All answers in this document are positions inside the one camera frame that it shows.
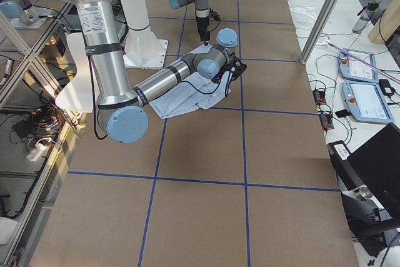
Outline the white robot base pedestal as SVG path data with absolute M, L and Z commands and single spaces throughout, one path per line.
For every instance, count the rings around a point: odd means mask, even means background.
M 121 0 L 128 33 L 124 46 L 127 68 L 161 69 L 168 41 L 152 32 L 145 0 Z

